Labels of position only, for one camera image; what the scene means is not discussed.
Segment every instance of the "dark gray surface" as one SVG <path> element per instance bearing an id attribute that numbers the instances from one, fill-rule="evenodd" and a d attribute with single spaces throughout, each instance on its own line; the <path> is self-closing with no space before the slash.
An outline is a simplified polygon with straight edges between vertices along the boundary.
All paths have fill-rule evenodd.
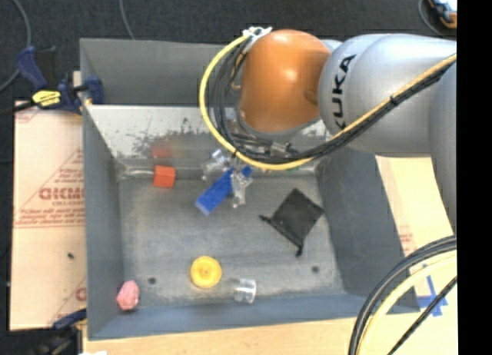
<path id="1" fill-rule="evenodd" d="M 56 70 L 79 68 L 78 40 L 127 38 L 118 0 L 20 0 L 39 48 L 56 45 Z M 422 21 L 418 0 L 125 0 L 137 37 L 182 42 L 225 43 L 251 24 L 299 28 L 344 40 L 368 32 L 409 32 L 437 36 Z M 14 71 L 14 57 L 25 46 L 22 19 L 9 0 L 0 0 L 0 83 Z M 447 36 L 455 36 L 441 29 Z M 18 78 L 0 94 L 0 108 L 26 97 L 30 84 Z M 0 250 L 10 243 L 12 225 L 12 119 L 0 118 Z M 9 252 L 0 261 L 0 279 L 8 279 Z M 7 333 L 8 291 L 0 292 L 0 353 L 18 353 L 42 333 Z"/>

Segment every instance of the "gray bin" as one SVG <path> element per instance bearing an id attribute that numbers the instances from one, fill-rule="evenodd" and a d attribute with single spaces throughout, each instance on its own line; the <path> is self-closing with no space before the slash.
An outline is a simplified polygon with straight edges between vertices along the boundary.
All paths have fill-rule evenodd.
<path id="1" fill-rule="evenodd" d="M 84 110 L 88 338 L 133 337 L 355 317 L 403 257 L 375 157 L 343 148 L 297 171 L 255 170 L 247 203 L 226 199 L 205 216 L 194 201 L 210 185 L 201 163 L 219 146 L 198 110 L 198 84 L 221 45 L 82 39 L 82 79 L 97 75 L 105 105 Z M 300 145 L 326 136 L 310 131 Z M 163 155 L 152 154 L 158 146 Z M 152 185 L 173 166 L 173 188 Z M 263 222 L 297 188 L 324 214 L 304 252 Z M 210 255 L 221 282 L 196 288 L 189 268 Z M 234 301 L 240 277 L 257 282 L 253 304 Z M 138 307 L 119 309 L 135 280 Z M 414 292 L 398 310 L 417 309 Z"/>

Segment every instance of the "bin floor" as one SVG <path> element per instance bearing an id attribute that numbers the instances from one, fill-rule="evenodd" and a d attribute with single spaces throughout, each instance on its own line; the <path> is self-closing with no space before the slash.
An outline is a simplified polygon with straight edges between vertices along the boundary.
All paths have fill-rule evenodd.
<path id="1" fill-rule="evenodd" d="M 240 277 L 256 280 L 257 298 L 343 292 L 324 215 L 300 257 L 295 245 L 259 218 L 273 215 L 294 188 L 322 206 L 314 175 L 254 177 L 246 205 L 233 208 L 228 198 L 209 216 L 194 206 L 206 188 L 201 179 L 177 179 L 171 189 L 145 178 L 119 182 L 125 279 L 137 281 L 139 307 L 233 301 Z M 219 284 L 207 290 L 189 276 L 201 255 L 222 268 Z"/>

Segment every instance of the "kuka logo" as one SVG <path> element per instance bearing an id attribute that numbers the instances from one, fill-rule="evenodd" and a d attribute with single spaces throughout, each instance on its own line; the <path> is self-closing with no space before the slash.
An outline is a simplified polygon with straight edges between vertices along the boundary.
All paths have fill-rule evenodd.
<path id="1" fill-rule="evenodd" d="M 340 63 L 340 69 L 341 72 L 338 72 L 335 75 L 334 78 L 334 87 L 331 93 L 333 94 L 331 96 L 331 102 L 333 102 L 335 105 L 337 105 L 337 110 L 333 110 L 333 116 L 336 118 L 342 119 L 344 117 L 344 109 L 343 109 L 343 103 L 341 100 L 341 96 L 344 93 L 342 90 L 342 84 L 345 82 L 345 78 L 347 77 L 348 74 L 348 65 L 351 63 L 352 60 L 354 60 L 354 57 L 356 55 L 352 56 L 347 56 L 344 58 L 341 63 Z M 345 124 L 345 120 L 343 120 L 341 123 L 338 122 L 338 120 L 335 120 L 335 123 L 337 126 L 343 130 L 347 125 Z"/>

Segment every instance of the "blue block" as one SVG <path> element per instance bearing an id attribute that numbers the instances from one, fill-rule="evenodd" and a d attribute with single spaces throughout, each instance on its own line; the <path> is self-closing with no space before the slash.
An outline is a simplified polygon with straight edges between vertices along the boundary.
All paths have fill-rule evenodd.
<path id="1" fill-rule="evenodd" d="M 248 177 L 252 172 L 253 169 L 250 167 L 244 167 L 241 171 L 245 177 Z M 208 216 L 232 192 L 231 175 L 232 169 L 229 169 L 220 176 L 206 192 L 200 195 L 194 203 L 194 205 L 206 216 Z"/>

